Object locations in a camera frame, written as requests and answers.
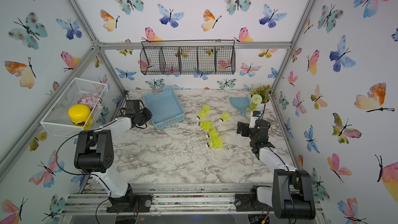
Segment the yellow shuttlecock bottom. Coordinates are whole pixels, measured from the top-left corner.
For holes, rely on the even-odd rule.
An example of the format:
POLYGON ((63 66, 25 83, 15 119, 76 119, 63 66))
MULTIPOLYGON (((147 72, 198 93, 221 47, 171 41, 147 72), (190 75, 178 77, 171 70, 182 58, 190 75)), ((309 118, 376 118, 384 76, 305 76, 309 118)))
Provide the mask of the yellow shuttlecock bottom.
POLYGON ((212 138, 208 144, 207 144, 210 148, 219 148, 219 147, 223 147, 223 140, 222 137, 218 136, 218 137, 214 137, 212 138))

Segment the yellow lidded jar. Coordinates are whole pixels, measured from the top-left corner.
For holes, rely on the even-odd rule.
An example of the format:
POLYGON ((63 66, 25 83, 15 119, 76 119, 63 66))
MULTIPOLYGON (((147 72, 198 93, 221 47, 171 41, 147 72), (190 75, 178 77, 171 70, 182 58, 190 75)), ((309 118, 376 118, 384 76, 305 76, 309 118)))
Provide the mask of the yellow lidded jar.
POLYGON ((68 110, 68 115, 75 126, 82 127, 84 130, 87 130, 92 122, 91 110, 85 105, 72 106, 68 110))

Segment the artificial plant in white pot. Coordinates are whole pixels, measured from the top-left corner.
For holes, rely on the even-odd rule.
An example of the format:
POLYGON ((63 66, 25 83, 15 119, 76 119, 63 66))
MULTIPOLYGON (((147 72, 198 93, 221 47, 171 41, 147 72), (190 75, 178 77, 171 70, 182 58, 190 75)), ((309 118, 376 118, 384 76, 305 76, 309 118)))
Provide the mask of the artificial plant in white pot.
POLYGON ((266 104, 270 101, 270 98, 273 93, 273 88, 270 85, 263 85, 260 87, 255 87, 255 85, 251 85, 250 87, 250 96, 251 103, 249 105, 248 111, 252 112, 257 109, 257 107, 261 104, 266 104))

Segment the light blue plastic storage basket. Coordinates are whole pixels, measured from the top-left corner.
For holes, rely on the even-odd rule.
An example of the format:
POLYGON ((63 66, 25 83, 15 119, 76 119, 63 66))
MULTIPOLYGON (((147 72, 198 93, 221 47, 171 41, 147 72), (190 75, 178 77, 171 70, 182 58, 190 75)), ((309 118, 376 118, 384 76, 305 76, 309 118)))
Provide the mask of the light blue plastic storage basket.
POLYGON ((184 121, 185 112, 171 86, 144 94, 147 108, 152 113, 152 124, 158 130, 184 121))

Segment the pink round item in basket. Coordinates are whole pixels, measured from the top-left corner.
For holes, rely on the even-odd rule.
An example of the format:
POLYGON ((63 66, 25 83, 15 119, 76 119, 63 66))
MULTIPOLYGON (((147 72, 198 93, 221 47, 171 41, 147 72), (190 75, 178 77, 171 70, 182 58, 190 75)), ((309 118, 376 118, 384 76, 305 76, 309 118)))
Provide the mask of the pink round item in basket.
POLYGON ((88 93, 80 97, 77 101, 77 104, 87 106, 91 111, 101 110, 102 107, 102 99, 97 93, 88 93))

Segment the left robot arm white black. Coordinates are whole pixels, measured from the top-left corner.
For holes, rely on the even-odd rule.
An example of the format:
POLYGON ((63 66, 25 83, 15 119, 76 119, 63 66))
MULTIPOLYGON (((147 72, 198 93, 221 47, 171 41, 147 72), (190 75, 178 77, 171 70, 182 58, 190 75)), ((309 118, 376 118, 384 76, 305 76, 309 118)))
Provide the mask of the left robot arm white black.
POLYGON ((142 100, 127 100, 121 115, 113 121, 78 134, 74 166, 94 177, 105 188, 111 203, 108 208, 110 212, 129 212, 138 206, 131 186, 113 166, 113 139, 132 128, 144 128, 151 117, 151 111, 144 106, 142 100))

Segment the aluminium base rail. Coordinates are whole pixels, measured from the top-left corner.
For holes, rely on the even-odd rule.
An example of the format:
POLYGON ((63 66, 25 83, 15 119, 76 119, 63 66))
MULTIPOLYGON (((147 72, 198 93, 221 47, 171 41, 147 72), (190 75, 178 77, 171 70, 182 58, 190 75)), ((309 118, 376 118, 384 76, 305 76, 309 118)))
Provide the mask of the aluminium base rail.
MULTIPOLYGON (((131 184, 138 197, 140 215, 173 214, 265 214, 272 207, 257 203, 250 193, 254 183, 221 184, 131 184), (149 211, 144 213, 145 196, 151 197, 149 211)), ((79 194, 71 194, 62 212, 72 215, 106 215, 110 206, 100 184, 90 181, 79 194)))

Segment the light blue plastic scoop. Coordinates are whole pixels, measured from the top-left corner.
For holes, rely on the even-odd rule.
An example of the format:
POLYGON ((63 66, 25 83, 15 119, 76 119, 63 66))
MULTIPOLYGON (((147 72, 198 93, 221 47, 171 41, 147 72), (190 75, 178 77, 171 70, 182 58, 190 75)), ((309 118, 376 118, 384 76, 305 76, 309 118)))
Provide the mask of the light blue plastic scoop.
POLYGON ((238 110, 242 116, 246 116, 246 110, 250 106, 250 99, 248 97, 231 97, 230 104, 233 108, 238 110))

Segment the white mesh wall basket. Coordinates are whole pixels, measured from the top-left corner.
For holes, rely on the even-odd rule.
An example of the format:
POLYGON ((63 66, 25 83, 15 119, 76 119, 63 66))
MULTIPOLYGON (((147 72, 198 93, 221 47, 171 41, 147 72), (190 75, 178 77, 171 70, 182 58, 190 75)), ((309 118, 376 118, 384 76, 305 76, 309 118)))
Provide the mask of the white mesh wall basket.
POLYGON ((49 135, 70 137, 87 130, 103 109, 108 85, 74 78, 40 124, 49 135))

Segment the yellow shuttlecock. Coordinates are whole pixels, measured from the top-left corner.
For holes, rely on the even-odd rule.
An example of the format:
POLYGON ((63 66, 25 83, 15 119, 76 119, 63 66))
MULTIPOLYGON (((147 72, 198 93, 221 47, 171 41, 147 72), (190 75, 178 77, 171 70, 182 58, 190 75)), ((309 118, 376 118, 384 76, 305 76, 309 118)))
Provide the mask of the yellow shuttlecock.
POLYGON ((204 104, 202 106, 202 109, 200 110, 200 112, 197 115, 197 120, 206 118, 210 110, 211 110, 211 107, 207 104, 204 104))
POLYGON ((205 131, 207 131, 207 132, 210 132, 213 128, 214 128, 214 124, 213 124, 213 122, 211 122, 211 121, 201 121, 201 122, 199 122, 199 126, 203 129, 203 130, 205 130, 205 131))
POLYGON ((216 139, 219 137, 219 134, 215 128, 213 128, 209 133, 207 134, 207 137, 210 139, 216 139))
POLYGON ((219 147, 223 147, 223 140, 222 137, 218 136, 218 137, 214 137, 212 138, 208 144, 207 144, 210 148, 219 148, 219 147))
POLYGON ((227 121, 231 118, 230 114, 228 112, 223 112, 221 114, 221 117, 219 118, 219 122, 224 122, 227 121))

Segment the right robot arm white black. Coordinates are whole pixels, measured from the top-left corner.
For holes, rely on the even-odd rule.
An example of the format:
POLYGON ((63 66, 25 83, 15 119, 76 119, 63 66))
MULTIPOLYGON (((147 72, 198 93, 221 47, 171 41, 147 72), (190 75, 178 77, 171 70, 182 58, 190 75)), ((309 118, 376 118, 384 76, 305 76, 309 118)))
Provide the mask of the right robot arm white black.
POLYGON ((250 194, 236 194, 234 205, 238 212, 254 212, 270 209, 279 219, 292 224, 297 220, 313 220, 316 217, 311 176, 285 162, 276 147, 269 141, 271 124, 263 119, 250 123, 237 123, 237 134, 250 138, 253 154, 273 173, 271 186, 254 186, 250 194))

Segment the yellow shuttlecock top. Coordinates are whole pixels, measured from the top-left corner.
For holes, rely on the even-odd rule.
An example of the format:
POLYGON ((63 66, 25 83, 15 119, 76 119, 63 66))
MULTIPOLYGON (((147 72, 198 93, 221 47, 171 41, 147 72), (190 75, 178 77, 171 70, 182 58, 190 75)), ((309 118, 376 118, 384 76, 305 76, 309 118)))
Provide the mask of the yellow shuttlecock top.
POLYGON ((200 110, 200 112, 197 115, 197 120, 206 118, 210 110, 211 110, 211 107, 207 104, 204 104, 202 106, 202 109, 200 110))

